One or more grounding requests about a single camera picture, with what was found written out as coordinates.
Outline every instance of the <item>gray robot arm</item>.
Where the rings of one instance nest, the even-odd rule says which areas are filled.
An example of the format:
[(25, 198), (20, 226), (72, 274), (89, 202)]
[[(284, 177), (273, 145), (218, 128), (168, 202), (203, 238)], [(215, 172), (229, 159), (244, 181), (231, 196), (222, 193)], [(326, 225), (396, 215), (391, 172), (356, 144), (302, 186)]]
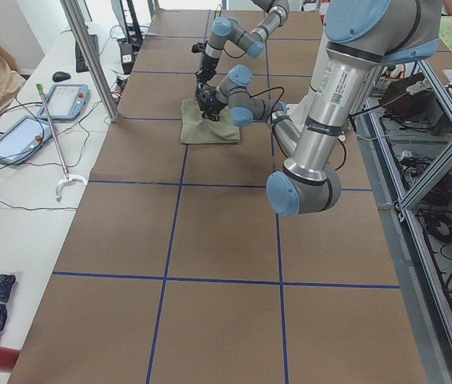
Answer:
[[(252, 120), (266, 121), (288, 156), (282, 172), (269, 176), (266, 184), (278, 214), (317, 212), (336, 203), (341, 186), (329, 157), (368, 71), (431, 56), (438, 46), (441, 4), (441, 0), (333, 0), (325, 18), (329, 61), (302, 132), (281, 106), (271, 107), (265, 116), (260, 108), (266, 110), (269, 102), (242, 100)], [(217, 94), (228, 95), (224, 103), (236, 98), (228, 88), (230, 80), (228, 75), (218, 87)], [(250, 115), (233, 108), (232, 115), (238, 115), (234, 122), (245, 125)]]
[(202, 53), (199, 71), (195, 74), (200, 84), (206, 84), (217, 73), (218, 61), (229, 40), (252, 58), (265, 49), (268, 37), (288, 19), (288, 0), (252, 0), (268, 15), (250, 33), (244, 30), (235, 18), (216, 18), (211, 36), (204, 44), (193, 46), (192, 52)]

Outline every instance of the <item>reacher grabber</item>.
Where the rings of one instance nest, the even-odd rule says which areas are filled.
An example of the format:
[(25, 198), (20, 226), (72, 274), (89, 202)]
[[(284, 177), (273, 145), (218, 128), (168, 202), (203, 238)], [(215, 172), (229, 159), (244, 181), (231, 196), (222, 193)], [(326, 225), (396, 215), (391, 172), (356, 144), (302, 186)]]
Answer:
[(60, 158), (60, 163), (62, 164), (62, 171), (64, 172), (64, 177), (57, 183), (57, 188), (55, 190), (57, 201), (60, 202), (60, 200), (62, 199), (62, 188), (66, 184), (69, 184), (71, 182), (83, 182), (83, 185), (86, 186), (87, 179), (80, 174), (70, 174), (66, 161), (64, 160), (64, 155), (62, 154), (62, 149), (60, 148), (60, 144), (58, 143), (57, 129), (54, 127), (53, 120), (51, 119), (50, 111), (48, 110), (48, 102), (46, 101), (44, 90), (42, 90), (42, 84), (37, 84), (36, 87), (37, 91), (39, 92), (39, 96), (41, 97), (42, 106), (44, 107), (46, 119), (48, 120), (48, 125), (50, 126), (51, 133), (53, 135), (55, 147), (57, 148), (58, 157)]

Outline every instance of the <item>tablet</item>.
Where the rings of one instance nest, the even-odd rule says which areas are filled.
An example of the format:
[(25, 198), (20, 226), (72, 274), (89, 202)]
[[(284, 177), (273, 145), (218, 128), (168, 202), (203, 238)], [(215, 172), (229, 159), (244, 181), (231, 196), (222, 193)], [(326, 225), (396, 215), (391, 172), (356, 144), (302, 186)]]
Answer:
[[(83, 111), (88, 98), (89, 87), (86, 84), (53, 84), (46, 94), (51, 120), (72, 122)], [(44, 107), (41, 107), (37, 117), (47, 120)]]
[(51, 136), (47, 122), (24, 116), (0, 137), (0, 163), (21, 164)]

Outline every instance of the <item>computer mouse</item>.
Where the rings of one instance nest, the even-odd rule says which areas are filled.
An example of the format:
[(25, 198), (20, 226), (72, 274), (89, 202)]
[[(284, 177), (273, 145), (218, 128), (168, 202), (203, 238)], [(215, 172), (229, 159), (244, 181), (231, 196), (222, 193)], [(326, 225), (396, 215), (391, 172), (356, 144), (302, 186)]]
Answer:
[(71, 78), (71, 75), (61, 70), (58, 70), (52, 76), (54, 82), (62, 82), (64, 80), (67, 80), (68, 78)]

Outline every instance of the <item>keyboard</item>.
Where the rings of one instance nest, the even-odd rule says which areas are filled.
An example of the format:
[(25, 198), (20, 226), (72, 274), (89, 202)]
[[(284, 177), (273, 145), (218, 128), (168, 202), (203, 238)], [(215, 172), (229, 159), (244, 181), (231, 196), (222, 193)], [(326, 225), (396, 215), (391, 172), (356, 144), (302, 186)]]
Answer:
[[(98, 36), (96, 34), (90, 34), (90, 41), (92, 42), (92, 46), (94, 47), (94, 51), (96, 52), (96, 55), (98, 56), (99, 60), (99, 44), (98, 44)], [(87, 66), (85, 62), (85, 58), (83, 57), (82, 50), (78, 46), (78, 43), (76, 42), (74, 44), (74, 56), (76, 57), (76, 71), (77, 72), (87, 72), (89, 70), (89, 67)]]

